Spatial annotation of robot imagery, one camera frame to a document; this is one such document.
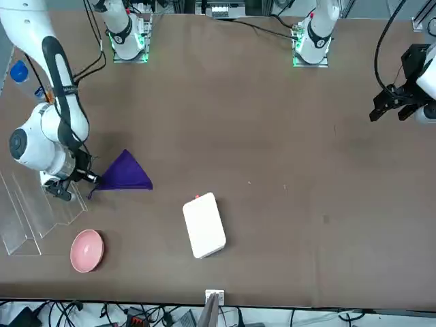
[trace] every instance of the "table surface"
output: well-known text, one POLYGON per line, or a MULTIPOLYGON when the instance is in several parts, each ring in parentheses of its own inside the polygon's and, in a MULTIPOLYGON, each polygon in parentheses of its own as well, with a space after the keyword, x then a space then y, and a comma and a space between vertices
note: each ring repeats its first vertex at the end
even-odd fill
MULTIPOLYGON (((77 72, 98 54, 86 16, 52 17, 77 72)), ((249 21, 285 32, 272 18, 249 21)), ((43 256, 0 253, 0 296, 200 304, 215 288, 228 305, 435 309, 436 129, 395 112, 368 118, 386 21, 340 20, 328 69, 293 68, 288 40, 247 26, 154 23, 148 64, 108 62, 79 94, 95 171, 128 149, 155 190, 97 192, 87 213, 47 235, 43 256), (197 260, 182 206, 210 191, 228 243, 197 260), (101 231, 106 254, 80 274, 69 247, 86 228, 101 231)), ((410 22, 392 25, 385 83, 419 41, 410 22)), ((32 105, 7 80, 0 108, 7 140, 32 105)), ((7 142, 0 149, 11 164, 7 142)))

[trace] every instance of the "metal bracket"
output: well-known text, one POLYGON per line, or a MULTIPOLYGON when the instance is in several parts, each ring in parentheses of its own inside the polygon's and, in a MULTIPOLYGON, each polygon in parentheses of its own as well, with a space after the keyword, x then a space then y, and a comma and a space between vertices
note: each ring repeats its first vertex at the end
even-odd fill
POLYGON ((422 23, 418 23, 415 21, 415 18, 411 18, 411 25, 414 28, 414 32, 422 32, 422 23))
POLYGON ((207 300, 211 295, 218 294, 219 306, 224 305, 224 290, 206 290, 204 292, 204 303, 207 303, 207 300))

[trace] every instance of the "purple cloth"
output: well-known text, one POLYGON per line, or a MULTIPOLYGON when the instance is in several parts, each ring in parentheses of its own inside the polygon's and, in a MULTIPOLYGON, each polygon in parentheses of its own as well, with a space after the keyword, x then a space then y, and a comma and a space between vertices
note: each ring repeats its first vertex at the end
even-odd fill
POLYGON ((102 175, 102 182, 89 193, 91 199, 95 190, 109 189, 153 189, 153 183, 134 156, 127 150, 115 159, 102 175))

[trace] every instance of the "white block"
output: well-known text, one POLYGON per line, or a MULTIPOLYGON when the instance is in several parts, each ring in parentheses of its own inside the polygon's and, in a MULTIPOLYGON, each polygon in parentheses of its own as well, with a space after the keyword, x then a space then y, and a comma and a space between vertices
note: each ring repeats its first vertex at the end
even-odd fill
POLYGON ((183 214, 194 257, 201 259, 224 247, 223 224, 213 193, 186 203, 183 214))

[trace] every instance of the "clear acrylic stand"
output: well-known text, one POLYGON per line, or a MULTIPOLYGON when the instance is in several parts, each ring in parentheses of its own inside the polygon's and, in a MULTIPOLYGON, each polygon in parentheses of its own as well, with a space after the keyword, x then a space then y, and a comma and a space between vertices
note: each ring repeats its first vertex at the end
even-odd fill
POLYGON ((69 225, 88 211, 77 186, 75 199, 65 202, 47 194, 39 173, 16 167, 0 172, 0 237, 9 255, 41 255, 38 243, 56 225, 69 225))

